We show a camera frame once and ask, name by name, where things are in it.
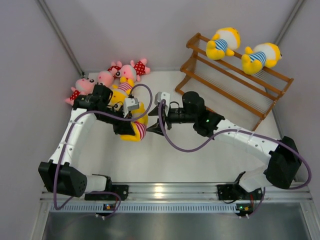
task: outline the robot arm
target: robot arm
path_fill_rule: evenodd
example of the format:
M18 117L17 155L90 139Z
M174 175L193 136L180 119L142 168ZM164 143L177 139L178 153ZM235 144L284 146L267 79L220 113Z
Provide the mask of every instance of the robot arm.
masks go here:
M194 123L193 129L204 137L211 137L217 132L226 130L217 135L214 140L232 144L254 155L263 163L263 166L243 172L238 176L236 184L244 191L250 193L271 185L282 189L290 187L301 161L289 150L275 142L256 137L253 132L240 128L223 116L207 110L203 98L192 91L186 92L182 96L183 107L179 108L170 108L170 94L159 92L155 98L157 107L149 113L150 116L158 116L159 104L163 99L165 99L165 107L161 114L162 124L167 124L168 130L174 123ZM147 131L163 135L159 119ZM281 142L297 150L295 142L291 138L284 137Z
M115 110L108 106L111 97L112 91L109 88L103 85L96 85L92 94L79 95L75 99L71 117L60 143L49 161L41 162L38 168L44 185L49 192L53 192L54 190L54 178L59 161L60 169L57 177L58 194L80 197L83 193L111 190L112 182L110 177L84 175L77 170L81 150L96 120L112 124L115 134L135 134L130 121L122 121L110 116L120 119L127 116L130 118L130 112L139 108L138 100L136 98L126 98L123 107ZM108 113L110 116L95 112L84 114L88 111L100 111Z

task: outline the stuffed toy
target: stuffed toy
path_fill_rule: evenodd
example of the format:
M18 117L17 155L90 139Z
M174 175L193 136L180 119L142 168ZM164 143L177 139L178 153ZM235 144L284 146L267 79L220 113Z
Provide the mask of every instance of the stuffed toy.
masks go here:
M252 50L249 46L244 49L241 57L242 70L249 75L256 74L264 66L273 68L282 59L282 54L277 45L273 43L262 43Z
M113 72L114 70L112 72L110 71L99 72L98 76L96 77L97 84L104 85L108 88L111 87L115 80L115 77L114 77L115 73Z
M145 112L145 106L143 102L140 102L139 108L136 110L132 110L132 117L137 118ZM135 122L131 122L131 126L134 131L134 135L121 135L121 139L123 141L132 141L132 142L139 142L141 141L147 133L147 124L148 124L148 114L144 115L143 117L139 118Z
M135 82L132 79L127 79L126 77L122 76L120 78L119 86L112 85L112 88L114 90L118 90L118 91L124 92L125 94L129 95L131 92L131 89L134 87L134 85L135 85Z
M146 64L147 59L145 58L141 59L136 64L133 60L131 60L130 65L123 65L121 69L115 74L115 76L117 78L125 77L127 80L131 79L134 82L140 82L140 76L150 73L150 68L146 67Z
M116 77L115 74L121 69L121 67L122 67L122 63L120 61L117 61L117 62L112 61L111 67L108 68L108 71L111 73L114 73L113 75L114 77Z
M89 78L81 78L75 82L75 87L71 87L73 94L66 98L64 101L71 106L74 105L75 99L79 95L88 95L91 94L95 87L95 80Z
M111 62L111 67L108 70L104 70L99 72L98 76L96 77L97 84L104 85L106 87L111 87L114 83L116 73L121 69L122 63L117 61L116 63L113 61Z
M221 28L208 41L205 48L206 56L212 60L223 59L235 55L234 50L241 44L239 32L233 27Z
M121 106L121 104L119 104L119 103L123 104L125 101L125 98L128 97L128 94L125 91L120 90L119 87L112 90L113 95L112 95L112 98L109 103L111 106L117 105L118 106L116 108L117 110ZM131 111L131 114L132 114L133 118L137 118L141 114L143 114L145 111L146 110L145 110L144 104L142 102L140 102L139 108ZM120 138L124 141L132 141L132 142L141 141L146 135L147 124L148 124L148 115L146 114L143 117L136 120L135 122L131 122L131 126L133 128L134 135L121 135Z

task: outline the white wall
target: white wall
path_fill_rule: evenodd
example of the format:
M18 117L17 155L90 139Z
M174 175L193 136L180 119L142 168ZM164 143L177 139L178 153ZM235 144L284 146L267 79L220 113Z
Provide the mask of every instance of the white wall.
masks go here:
M285 135L293 138L309 162L313 179L309 185L320 211L320 1L307 0L282 40L283 55L276 70L294 78L288 92L276 105ZM306 171L299 172L306 179Z
M179 69L195 33L235 27L245 46L273 41L294 0L47 0L84 70L146 57L151 70Z
M0 239L29 239L77 73L34 0L0 3Z

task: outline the pink pig plush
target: pink pig plush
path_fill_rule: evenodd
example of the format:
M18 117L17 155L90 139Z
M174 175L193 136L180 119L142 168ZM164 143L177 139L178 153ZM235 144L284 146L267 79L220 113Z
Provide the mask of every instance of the pink pig plush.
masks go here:
M64 101L71 106L74 105L75 99L79 95L91 94L95 87L95 80L89 78L81 78L75 82L75 87L71 87L73 94L66 98Z
M106 87L111 87L114 83L114 74L109 71L101 71L98 74L98 77L96 78L97 84L105 85Z
M149 74L150 68L146 67L147 59L143 58L136 64L133 60L130 61L130 65L123 65L121 69L115 74L117 78L125 77L127 80L132 79L134 82L140 82L140 76Z
M99 72L96 80L98 84L104 85L106 87L111 87L115 80L115 74L121 69L122 63L120 61L111 62L111 67L107 71Z
M112 61L111 62L111 66L108 68L108 71L111 72L111 73L114 73L113 75L114 75L114 77L116 77L115 74L116 74L116 72L118 72L121 69L121 67L122 67L122 62L120 62L120 61L117 61L117 62Z

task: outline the yellow plush toy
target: yellow plush toy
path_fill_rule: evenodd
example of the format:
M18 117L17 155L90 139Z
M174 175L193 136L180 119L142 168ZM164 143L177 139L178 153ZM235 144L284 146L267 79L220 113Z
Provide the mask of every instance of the yellow plush toy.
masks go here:
M273 43L262 43L252 50L249 46L244 49L242 55L242 70L249 75L256 74L264 66L273 68L282 58L282 54L277 45Z
M117 85L112 85L113 89L118 89L120 91L125 92L127 95L130 94L131 89L134 87L135 82L132 79L127 79L126 77L122 76L120 78L120 84L119 86Z
M234 50L241 44L239 32L233 27L221 28L208 41L205 48L206 56L212 60L223 59L235 55Z
M122 86L123 83L127 84L127 82L121 82L119 86L116 86L116 88L112 90L113 95L109 103L111 106L114 106L115 104L117 104L120 107L121 105L119 103L123 104L125 102L125 98L128 97L128 94L130 93L132 87L126 90ZM144 104L140 102L139 108L131 111L132 117L137 118L141 114L143 114L145 111L146 110L145 110ZM120 138L124 141L133 141L133 142L141 141L146 135L147 124L148 124L148 115L146 114L143 117L136 120L135 122L131 122L131 126L135 133L134 135L121 135Z

